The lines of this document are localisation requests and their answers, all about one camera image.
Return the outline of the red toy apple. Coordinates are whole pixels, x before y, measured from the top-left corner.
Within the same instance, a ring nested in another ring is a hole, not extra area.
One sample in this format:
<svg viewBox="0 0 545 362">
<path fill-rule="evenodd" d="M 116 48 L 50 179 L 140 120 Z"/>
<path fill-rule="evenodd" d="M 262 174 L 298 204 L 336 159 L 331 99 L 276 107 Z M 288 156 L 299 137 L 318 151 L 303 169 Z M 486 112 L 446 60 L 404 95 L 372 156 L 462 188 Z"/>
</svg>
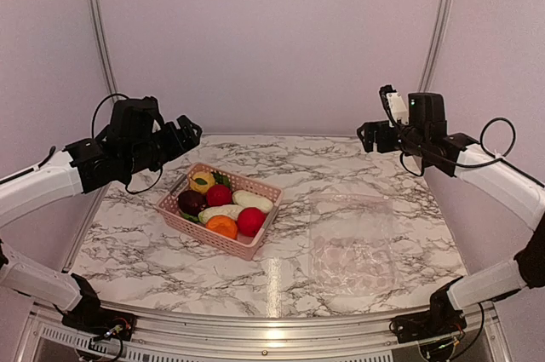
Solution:
<svg viewBox="0 0 545 362">
<path fill-rule="evenodd" d="M 256 207 L 245 208 L 238 215 L 238 231 L 253 238 L 261 230 L 266 218 L 266 214 Z"/>
<path fill-rule="evenodd" d="M 222 206 L 232 203 L 232 191 L 229 187 L 216 184 L 206 193 L 207 204 L 210 207 Z"/>
</svg>

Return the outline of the orange toy orange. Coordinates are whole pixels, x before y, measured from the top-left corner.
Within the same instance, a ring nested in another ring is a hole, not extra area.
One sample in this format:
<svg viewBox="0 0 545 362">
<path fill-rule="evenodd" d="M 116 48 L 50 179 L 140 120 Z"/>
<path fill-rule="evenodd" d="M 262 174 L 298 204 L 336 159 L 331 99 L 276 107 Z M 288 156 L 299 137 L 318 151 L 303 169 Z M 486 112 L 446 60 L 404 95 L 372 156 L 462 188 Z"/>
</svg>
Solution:
<svg viewBox="0 0 545 362">
<path fill-rule="evenodd" d="M 232 218 L 226 215 L 215 215 L 211 217 L 205 227 L 211 232 L 218 233 L 226 238 L 236 239 L 238 236 L 238 225 Z"/>
</svg>

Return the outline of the clear pink zip top bag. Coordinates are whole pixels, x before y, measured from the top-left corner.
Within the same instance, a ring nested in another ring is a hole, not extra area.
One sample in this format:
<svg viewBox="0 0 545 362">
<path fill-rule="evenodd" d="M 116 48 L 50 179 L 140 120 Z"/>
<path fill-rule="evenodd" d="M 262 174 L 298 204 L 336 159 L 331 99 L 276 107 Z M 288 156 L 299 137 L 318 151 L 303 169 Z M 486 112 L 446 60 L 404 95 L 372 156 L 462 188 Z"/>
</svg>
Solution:
<svg viewBox="0 0 545 362">
<path fill-rule="evenodd" d="M 397 284 L 393 207 L 364 194 L 320 193 L 309 199 L 308 274 L 325 295 L 374 296 Z"/>
</svg>

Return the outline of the pink perforated plastic basket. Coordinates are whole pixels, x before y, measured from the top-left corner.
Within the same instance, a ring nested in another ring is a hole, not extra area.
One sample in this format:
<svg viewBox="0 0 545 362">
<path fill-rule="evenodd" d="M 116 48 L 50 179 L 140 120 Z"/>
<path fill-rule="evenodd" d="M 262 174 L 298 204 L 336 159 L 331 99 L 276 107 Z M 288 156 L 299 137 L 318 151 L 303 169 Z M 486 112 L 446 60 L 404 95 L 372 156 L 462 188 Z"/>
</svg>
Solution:
<svg viewBox="0 0 545 362">
<path fill-rule="evenodd" d="M 158 201 L 167 225 L 246 261 L 278 213 L 281 189 L 197 163 Z"/>
</svg>

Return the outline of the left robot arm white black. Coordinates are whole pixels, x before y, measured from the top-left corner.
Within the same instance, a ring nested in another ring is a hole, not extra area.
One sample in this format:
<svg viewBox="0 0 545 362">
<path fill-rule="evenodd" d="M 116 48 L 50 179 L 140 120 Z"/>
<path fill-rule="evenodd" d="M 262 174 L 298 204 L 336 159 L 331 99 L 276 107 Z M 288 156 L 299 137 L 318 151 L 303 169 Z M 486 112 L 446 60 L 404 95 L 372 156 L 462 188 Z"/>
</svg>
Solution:
<svg viewBox="0 0 545 362">
<path fill-rule="evenodd" d="M 201 127 L 185 115 L 165 121 L 156 98 L 123 95 L 100 132 L 60 151 L 52 149 L 41 163 L 1 180 L 1 224 L 114 181 L 128 186 L 142 170 L 160 172 L 197 147 L 201 136 Z M 64 314 L 73 313 L 90 332 L 107 325 L 107 313 L 85 279 L 56 272 L 8 244 L 1 245 L 1 285 L 50 302 Z"/>
</svg>

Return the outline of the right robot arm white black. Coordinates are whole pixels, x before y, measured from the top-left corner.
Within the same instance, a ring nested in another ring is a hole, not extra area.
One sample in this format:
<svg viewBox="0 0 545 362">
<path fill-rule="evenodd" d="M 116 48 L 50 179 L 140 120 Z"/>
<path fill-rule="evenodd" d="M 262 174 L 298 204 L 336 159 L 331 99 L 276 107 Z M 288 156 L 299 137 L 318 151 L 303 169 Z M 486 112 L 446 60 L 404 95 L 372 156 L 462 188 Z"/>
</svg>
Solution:
<svg viewBox="0 0 545 362">
<path fill-rule="evenodd" d="M 478 188 L 514 213 L 531 231 L 527 245 L 511 260 L 502 261 L 447 284 L 430 297 L 422 328 L 438 335 L 466 307 L 524 288 L 544 286 L 544 185 L 485 148 L 483 139 L 447 132 L 442 95 L 411 93 L 408 99 L 390 85 L 380 88 L 384 121 L 357 130 L 366 152 L 397 151 L 401 158 L 419 158 L 423 170 L 434 167 Z"/>
</svg>

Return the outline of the yellow toy lemon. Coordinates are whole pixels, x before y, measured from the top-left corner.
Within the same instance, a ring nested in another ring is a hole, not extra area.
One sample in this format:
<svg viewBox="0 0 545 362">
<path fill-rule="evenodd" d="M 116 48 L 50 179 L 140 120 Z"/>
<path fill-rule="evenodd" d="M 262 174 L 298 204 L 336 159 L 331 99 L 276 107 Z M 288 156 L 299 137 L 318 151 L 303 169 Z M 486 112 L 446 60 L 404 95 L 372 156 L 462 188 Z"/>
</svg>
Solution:
<svg viewBox="0 0 545 362">
<path fill-rule="evenodd" d="M 190 189 L 203 195 L 215 184 L 215 178 L 211 172 L 198 171 L 189 177 Z"/>
</svg>

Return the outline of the dark maroon toy fruit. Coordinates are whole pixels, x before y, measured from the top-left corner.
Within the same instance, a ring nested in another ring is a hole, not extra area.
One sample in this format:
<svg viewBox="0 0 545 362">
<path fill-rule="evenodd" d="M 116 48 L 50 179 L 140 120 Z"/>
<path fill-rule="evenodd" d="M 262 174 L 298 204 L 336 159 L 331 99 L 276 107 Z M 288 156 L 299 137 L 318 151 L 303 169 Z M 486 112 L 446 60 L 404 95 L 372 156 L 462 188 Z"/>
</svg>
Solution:
<svg viewBox="0 0 545 362">
<path fill-rule="evenodd" d="M 180 211 L 186 215 L 198 216 L 207 208 L 207 200 L 200 192 L 188 189 L 179 194 L 177 203 Z"/>
</svg>

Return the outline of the white toy vegetable upper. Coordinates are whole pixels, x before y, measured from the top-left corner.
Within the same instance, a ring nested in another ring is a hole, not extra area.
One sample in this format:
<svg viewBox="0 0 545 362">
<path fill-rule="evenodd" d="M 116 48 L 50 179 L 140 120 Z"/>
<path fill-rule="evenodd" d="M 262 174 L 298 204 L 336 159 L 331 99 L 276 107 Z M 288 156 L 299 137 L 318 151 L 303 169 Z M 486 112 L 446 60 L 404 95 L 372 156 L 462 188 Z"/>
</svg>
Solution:
<svg viewBox="0 0 545 362">
<path fill-rule="evenodd" d="M 268 214 L 273 209 L 272 200 L 245 190 L 235 191 L 232 194 L 232 200 L 237 205 L 245 208 L 257 208 L 265 214 Z"/>
</svg>

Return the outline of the white toy vegetable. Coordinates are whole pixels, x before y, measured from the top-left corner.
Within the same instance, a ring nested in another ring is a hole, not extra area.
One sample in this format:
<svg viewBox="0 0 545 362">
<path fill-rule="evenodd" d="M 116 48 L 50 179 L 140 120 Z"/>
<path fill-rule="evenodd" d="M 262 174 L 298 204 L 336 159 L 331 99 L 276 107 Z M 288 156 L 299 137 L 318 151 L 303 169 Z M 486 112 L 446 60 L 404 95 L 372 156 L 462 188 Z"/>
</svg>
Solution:
<svg viewBox="0 0 545 362">
<path fill-rule="evenodd" d="M 201 224 L 205 225 L 212 217 L 223 215 L 236 221 L 243 210 L 244 207 L 237 204 L 209 207 L 198 214 L 198 220 Z"/>
<path fill-rule="evenodd" d="M 235 191 L 232 194 L 232 200 L 237 205 L 245 208 L 257 208 L 265 214 L 268 214 L 273 209 L 272 200 L 245 190 Z"/>
</svg>

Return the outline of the right aluminium frame post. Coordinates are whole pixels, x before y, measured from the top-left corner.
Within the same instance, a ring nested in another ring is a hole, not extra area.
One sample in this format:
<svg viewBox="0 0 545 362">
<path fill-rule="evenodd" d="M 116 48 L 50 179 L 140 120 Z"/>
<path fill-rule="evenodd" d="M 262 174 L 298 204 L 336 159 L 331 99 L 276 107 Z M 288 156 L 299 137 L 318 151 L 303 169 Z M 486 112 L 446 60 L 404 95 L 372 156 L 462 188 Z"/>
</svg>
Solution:
<svg viewBox="0 0 545 362">
<path fill-rule="evenodd" d="M 445 39 L 452 2 L 453 0 L 439 0 L 431 41 L 418 85 L 419 93 L 426 93 L 431 89 L 439 53 Z"/>
</svg>

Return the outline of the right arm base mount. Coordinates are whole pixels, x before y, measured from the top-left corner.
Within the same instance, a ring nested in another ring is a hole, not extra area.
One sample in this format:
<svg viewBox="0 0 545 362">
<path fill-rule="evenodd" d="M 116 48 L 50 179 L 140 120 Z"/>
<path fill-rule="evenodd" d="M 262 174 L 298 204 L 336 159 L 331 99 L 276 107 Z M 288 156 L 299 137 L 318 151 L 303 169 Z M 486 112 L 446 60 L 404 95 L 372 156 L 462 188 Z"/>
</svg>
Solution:
<svg viewBox="0 0 545 362">
<path fill-rule="evenodd" d="M 398 315 L 390 320 L 389 330 L 399 343 L 427 340 L 467 328 L 463 311 L 455 310 L 447 295 L 448 289 L 460 279 L 437 289 L 430 296 L 428 310 Z"/>
</svg>

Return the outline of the left aluminium frame post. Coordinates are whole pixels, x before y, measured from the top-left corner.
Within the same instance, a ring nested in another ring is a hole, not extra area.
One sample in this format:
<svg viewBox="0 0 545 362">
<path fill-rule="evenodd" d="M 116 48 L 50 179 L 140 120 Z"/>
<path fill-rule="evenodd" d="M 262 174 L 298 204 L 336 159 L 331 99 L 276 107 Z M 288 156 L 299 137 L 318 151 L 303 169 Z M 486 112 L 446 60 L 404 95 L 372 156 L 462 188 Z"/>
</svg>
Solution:
<svg viewBox="0 0 545 362">
<path fill-rule="evenodd" d="M 88 0 L 91 25 L 95 35 L 95 42 L 98 49 L 101 70 L 106 82 L 106 90 L 109 95 L 115 95 L 118 92 L 118 86 L 112 68 L 111 57 L 109 54 L 106 32 L 104 29 L 103 18 L 100 8 L 100 0 Z"/>
</svg>

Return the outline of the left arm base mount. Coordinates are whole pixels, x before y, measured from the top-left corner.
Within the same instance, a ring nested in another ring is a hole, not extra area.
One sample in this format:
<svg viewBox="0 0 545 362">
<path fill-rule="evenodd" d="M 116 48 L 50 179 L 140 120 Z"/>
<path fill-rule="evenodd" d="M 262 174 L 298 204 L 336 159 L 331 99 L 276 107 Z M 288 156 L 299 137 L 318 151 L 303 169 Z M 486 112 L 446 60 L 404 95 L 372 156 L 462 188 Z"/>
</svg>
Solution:
<svg viewBox="0 0 545 362">
<path fill-rule="evenodd" d="M 62 311 L 62 324 L 94 334 L 99 340 L 116 336 L 122 341 L 129 341 L 135 327 L 135 315 L 102 307 L 87 279 L 75 273 L 71 277 L 76 281 L 82 298 L 72 310 Z"/>
</svg>

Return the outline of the aluminium front rail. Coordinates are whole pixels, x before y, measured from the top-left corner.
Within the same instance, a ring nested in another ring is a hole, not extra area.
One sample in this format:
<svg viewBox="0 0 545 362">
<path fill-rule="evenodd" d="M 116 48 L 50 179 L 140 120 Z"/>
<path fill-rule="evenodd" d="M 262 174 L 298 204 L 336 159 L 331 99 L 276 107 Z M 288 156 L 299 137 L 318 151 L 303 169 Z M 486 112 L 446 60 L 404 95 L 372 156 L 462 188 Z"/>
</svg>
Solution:
<svg viewBox="0 0 545 362">
<path fill-rule="evenodd" d="M 135 316 L 124 361 L 421 361 L 423 342 L 401 344 L 389 325 L 398 311 L 316 318 L 199 315 L 106 302 Z M 111 359 L 116 343 L 90 344 L 65 327 L 48 303 L 35 301 L 16 343 L 14 361 Z"/>
</svg>

